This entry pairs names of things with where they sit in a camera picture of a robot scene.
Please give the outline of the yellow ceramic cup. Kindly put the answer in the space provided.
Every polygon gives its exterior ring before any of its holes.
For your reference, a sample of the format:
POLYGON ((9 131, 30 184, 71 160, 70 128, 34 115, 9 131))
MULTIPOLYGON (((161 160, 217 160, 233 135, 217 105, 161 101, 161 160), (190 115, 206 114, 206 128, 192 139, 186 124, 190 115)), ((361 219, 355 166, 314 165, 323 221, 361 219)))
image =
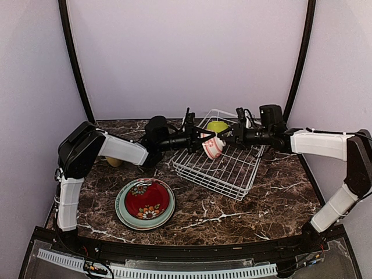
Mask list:
POLYGON ((123 161, 111 157, 105 157, 106 161, 112 166, 112 167, 119 167, 122 165, 123 161))

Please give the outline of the white red patterned bowl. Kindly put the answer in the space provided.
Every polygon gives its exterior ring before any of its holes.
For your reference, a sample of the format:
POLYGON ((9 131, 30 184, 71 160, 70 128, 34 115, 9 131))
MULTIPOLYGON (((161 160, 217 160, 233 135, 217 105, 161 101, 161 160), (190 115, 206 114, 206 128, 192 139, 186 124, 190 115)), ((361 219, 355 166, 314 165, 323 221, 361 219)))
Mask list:
POLYGON ((226 146, 226 142, 221 140, 219 137, 214 137, 204 142, 202 146, 208 158, 215 160, 223 153, 223 148, 226 146))

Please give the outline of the lime green bowl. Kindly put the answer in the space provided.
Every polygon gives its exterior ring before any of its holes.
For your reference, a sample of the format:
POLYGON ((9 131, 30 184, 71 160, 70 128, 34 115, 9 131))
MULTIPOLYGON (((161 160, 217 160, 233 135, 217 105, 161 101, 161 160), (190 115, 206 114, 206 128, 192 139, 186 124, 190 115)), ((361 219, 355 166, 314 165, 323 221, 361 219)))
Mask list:
POLYGON ((214 131, 216 133, 220 133, 228 128, 229 125, 227 123, 219 120, 210 121, 206 126, 207 130, 214 131))

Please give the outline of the light green plate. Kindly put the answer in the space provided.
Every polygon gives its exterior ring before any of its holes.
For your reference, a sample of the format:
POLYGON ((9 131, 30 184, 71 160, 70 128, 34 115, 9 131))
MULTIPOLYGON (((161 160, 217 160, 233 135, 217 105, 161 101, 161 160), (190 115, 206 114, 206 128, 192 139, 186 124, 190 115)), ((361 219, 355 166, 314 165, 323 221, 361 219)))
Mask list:
POLYGON ((174 215, 176 197, 172 189, 155 178, 138 178, 117 194, 115 211, 128 228, 150 231, 165 225, 174 215))

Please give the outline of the dark red plate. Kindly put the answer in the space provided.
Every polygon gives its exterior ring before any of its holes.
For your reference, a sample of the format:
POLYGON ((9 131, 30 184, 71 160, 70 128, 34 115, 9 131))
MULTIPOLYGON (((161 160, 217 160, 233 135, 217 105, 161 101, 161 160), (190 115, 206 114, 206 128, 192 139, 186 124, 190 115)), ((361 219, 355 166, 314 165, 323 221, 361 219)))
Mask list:
POLYGON ((168 208, 170 194, 160 183, 140 181, 132 186, 124 198, 128 213, 137 219, 158 218, 168 208))

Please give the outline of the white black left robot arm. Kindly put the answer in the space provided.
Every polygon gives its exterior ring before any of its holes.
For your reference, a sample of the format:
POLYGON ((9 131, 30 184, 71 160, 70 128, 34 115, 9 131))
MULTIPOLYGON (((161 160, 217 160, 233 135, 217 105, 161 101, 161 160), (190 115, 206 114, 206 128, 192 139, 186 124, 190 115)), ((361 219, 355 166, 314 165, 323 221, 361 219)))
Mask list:
POLYGON ((194 113, 184 117, 180 127, 164 116, 152 117, 139 139, 126 139, 84 121, 58 147, 54 174, 59 184, 56 194, 55 226, 63 233, 59 243, 69 253, 78 253, 82 241, 71 231, 77 229, 80 191, 86 178, 100 161, 109 158, 142 168, 157 165, 165 152, 185 149, 195 153, 215 133, 198 127, 194 113))

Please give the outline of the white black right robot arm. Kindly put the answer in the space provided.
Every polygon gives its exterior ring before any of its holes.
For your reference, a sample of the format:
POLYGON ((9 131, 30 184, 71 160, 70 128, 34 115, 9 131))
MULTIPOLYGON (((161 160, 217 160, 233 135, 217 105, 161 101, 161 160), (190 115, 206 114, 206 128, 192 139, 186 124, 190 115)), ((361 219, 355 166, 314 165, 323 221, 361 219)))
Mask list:
POLYGON ((296 240, 300 251, 309 252, 333 224, 371 196, 371 134, 365 129, 341 132, 288 128, 279 105, 263 105, 259 112, 260 123, 255 123, 249 110, 238 108, 238 123, 219 132, 218 138, 230 145, 266 145, 283 153, 346 163, 341 187, 303 226, 296 240))

